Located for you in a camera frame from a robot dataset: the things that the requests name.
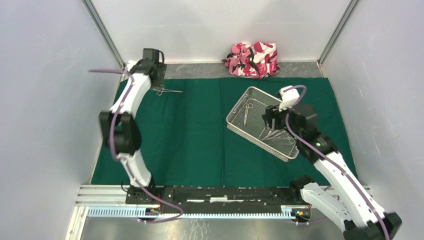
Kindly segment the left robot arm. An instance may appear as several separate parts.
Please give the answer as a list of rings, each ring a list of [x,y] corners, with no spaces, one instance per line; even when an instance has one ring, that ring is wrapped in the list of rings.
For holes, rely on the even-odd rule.
[[[130,186],[127,193],[151,204],[157,197],[155,181],[141,153],[142,135],[136,122],[139,106],[152,87],[162,79],[166,69],[164,53],[145,48],[139,61],[129,61],[123,69],[100,69],[99,73],[118,74],[127,78],[123,92],[107,111],[99,113],[103,143],[113,159],[126,171]]]

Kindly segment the surgical forceps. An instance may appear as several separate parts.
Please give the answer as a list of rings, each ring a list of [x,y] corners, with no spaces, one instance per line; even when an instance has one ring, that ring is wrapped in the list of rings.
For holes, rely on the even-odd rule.
[[[174,90],[174,89],[167,89],[167,88],[165,88],[165,86],[164,85],[160,85],[160,86],[156,86],[155,88],[154,88],[154,90],[156,91],[156,94],[158,95],[158,96],[162,96],[163,95],[163,93],[183,93],[183,91],[181,91],[181,90]]]

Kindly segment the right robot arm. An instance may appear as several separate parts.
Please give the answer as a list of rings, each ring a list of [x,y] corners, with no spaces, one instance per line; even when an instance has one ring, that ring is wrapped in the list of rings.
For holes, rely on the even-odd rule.
[[[365,190],[346,165],[332,139],[319,130],[316,109],[299,103],[280,110],[269,105],[262,116],[266,125],[286,130],[300,154],[329,182],[340,197],[333,198],[307,175],[290,182],[289,199],[316,207],[338,226],[346,240],[392,240],[402,225],[396,212],[386,212]]]

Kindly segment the wire mesh instrument tray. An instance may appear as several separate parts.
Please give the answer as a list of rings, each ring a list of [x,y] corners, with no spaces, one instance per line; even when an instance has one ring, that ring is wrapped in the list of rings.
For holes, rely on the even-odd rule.
[[[295,107],[300,106],[299,102],[307,90],[307,87],[302,84],[293,86],[299,86],[297,91],[300,94],[300,98],[295,105],[286,109],[286,115],[293,113]],[[273,128],[267,127],[264,123],[264,120],[262,119],[262,115],[265,113],[265,108],[269,105],[279,106],[280,102],[281,100],[278,93],[277,96],[273,96],[270,93],[259,89],[258,87],[250,86],[245,90],[243,95],[230,110],[226,117],[226,123],[227,128],[232,132],[250,141],[254,145],[260,147],[261,149],[267,151],[282,161],[289,162],[298,156],[299,150],[297,148],[298,141],[295,137],[293,137],[292,134],[290,134],[290,132],[287,131],[287,126],[282,130],[286,131],[290,137],[279,140],[262,140],[262,138],[269,131],[275,130]],[[246,103],[252,103],[253,108],[249,110],[247,124],[244,126],[244,105]]]

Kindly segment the surgical scissors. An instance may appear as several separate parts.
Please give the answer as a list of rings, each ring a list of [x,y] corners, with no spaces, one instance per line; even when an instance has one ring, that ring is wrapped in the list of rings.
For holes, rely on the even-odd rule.
[[[253,108],[253,104],[245,103],[244,108],[245,108],[245,111],[244,111],[244,117],[243,117],[243,125],[246,126],[248,121],[249,110]]]

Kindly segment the green surgical drape cloth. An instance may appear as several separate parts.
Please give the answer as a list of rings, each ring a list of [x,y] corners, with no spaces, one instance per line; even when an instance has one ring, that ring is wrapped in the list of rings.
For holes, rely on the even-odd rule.
[[[168,92],[149,91],[136,114],[141,153],[157,185],[203,187],[286,187],[311,176],[325,177],[304,157],[285,162],[230,131],[226,116],[245,90],[254,86],[271,95],[304,85],[303,103],[313,105],[319,129],[330,136],[352,172],[356,171],[348,135],[327,78],[239,77],[167,79]]]

